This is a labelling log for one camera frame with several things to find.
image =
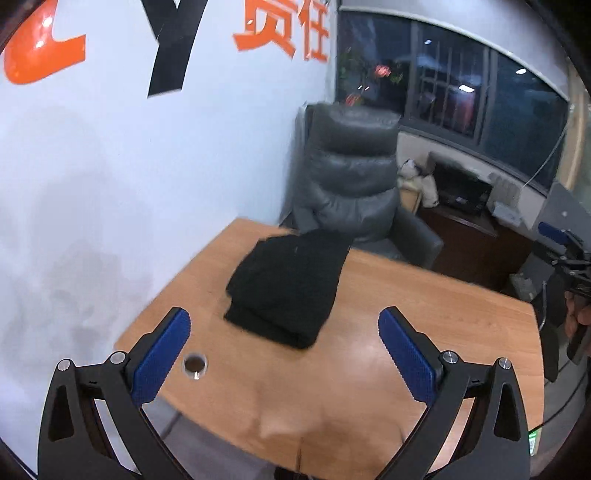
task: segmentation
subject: floor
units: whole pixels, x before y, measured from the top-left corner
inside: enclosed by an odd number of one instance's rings
[[[98,401],[97,405],[120,463],[135,469],[105,403]],[[243,452],[182,416],[176,418],[175,410],[164,400],[157,398],[143,408],[156,431],[165,436],[173,455],[195,480],[273,479],[274,465]]]
[[[563,368],[555,383],[547,383],[544,387],[544,421],[550,418],[564,405],[575,391],[577,384],[585,376],[587,362],[582,360],[579,365],[570,362],[566,356],[568,344],[564,332],[559,330],[560,359],[558,367]],[[585,389],[587,378],[583,380],[567,407],[554,420],[541,429],[540,444],[537,454],[532,458],[531,473],[538,474],[552,460],[575,422],[581,415],[585,405]]]

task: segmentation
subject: ceiling light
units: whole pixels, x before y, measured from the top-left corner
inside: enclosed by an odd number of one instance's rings
[[[462,92],[466,92],[466,93],[472,93],[472,92],[474,92],[474,89],[472,87],[469,87],[468,85],[460,85],[458,88]]]

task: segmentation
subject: orange letter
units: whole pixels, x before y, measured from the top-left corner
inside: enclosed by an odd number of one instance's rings
[[[12,83],[36,82],[86,58],[86,35],[66,41],[51,36],[57,0],[47,0],[14,33],[4,50],[4,73]]]

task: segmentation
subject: gray office chair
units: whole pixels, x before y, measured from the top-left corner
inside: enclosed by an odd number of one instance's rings
[[[355,239],[357,248],[431,268],[443,241],[400,206],[399,119],[361,106],[308,106],[293,219],[302,232],[336,230]]]

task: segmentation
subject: wooden cabinet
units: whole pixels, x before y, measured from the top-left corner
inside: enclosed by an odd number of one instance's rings
[[[501,291],[531,252],[525,230],[500,225],[487,210],[470,215],[439,205],[418,215],[443,240],[433,270],[449,277]]]

